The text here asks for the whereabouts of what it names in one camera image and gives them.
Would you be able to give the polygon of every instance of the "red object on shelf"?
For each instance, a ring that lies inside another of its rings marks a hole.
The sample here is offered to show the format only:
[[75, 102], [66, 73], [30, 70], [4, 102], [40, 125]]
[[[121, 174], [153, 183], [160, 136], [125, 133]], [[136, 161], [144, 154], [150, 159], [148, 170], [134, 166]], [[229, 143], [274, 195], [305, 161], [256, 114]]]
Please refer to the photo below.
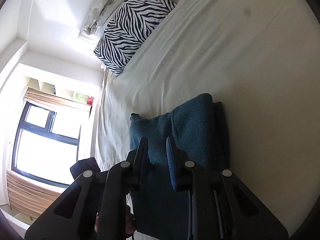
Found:
[[93, 103], [93, 97], [88, 97], [87, 104], [92, 105], [92, 103]]

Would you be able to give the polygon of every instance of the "black device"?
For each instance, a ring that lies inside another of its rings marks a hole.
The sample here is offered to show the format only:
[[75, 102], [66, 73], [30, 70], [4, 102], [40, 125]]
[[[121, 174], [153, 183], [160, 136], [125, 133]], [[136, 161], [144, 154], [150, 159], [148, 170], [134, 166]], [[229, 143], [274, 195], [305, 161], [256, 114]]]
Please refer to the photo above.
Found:
[[[288, 239], [280, 221], [230, 170], [214, 172], [190, 161], [173, 138], [167, 139], [166, 148], [173, 189], [189, 191], [188, 240]], [[88, 165], [95, 166], [92, 158]], [[30, 226], [25, 240], [126, 239], [126, 195], [140, 190], [150, 168], [148, 140], [141, 137], [138, 149], [109, 171], [83, 171]]]

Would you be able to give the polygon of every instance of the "blue towel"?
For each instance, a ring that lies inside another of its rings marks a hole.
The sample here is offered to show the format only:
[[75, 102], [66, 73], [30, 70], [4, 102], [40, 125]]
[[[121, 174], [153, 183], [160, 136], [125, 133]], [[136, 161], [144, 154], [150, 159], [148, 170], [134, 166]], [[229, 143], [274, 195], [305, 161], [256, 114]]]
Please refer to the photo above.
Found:
[[229, 168], [228, 127], [220, 102], [201, 94], [170, 113], [146, 120], [131, 115], [131, 150], [141, 136], [148, 138], [154, 169], [140, 192], [130, 192], [137, 230], [160, 240], [188, 238], [188, 192], [174, 192], [166, 157], [166, 139], [172, 136], [190, 160], [215, 171]]

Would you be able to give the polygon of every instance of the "window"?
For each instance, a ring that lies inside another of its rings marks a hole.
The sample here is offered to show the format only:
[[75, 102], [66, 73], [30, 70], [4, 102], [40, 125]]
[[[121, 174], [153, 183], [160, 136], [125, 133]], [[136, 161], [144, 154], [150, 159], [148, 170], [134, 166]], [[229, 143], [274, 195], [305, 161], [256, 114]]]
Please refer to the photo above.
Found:
[[68, 187], [78, 160], [81, 118], [72, 110], [53, 112], [29, 102], [20, 118], [12, 170], [46, 184]]

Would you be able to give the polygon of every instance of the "orange curtain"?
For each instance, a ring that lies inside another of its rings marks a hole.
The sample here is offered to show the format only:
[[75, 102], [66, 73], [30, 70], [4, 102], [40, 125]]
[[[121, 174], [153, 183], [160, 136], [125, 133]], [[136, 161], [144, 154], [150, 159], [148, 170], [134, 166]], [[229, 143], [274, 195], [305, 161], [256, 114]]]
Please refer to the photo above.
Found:
[[10, 206], [38, 218], [61, 193], [32, 184], [12, 171], [7, 171], [7, 187]]
[[56, 111], [59, 108], [72, 107], [89, 113], [91, 108], [90, 105], [82, 104], [65, 98], [60, 98], [39, 90], [35, 90], [33, 88], [27, 89], [24, 98], [30, 103], [42, 106], [52, 111]]

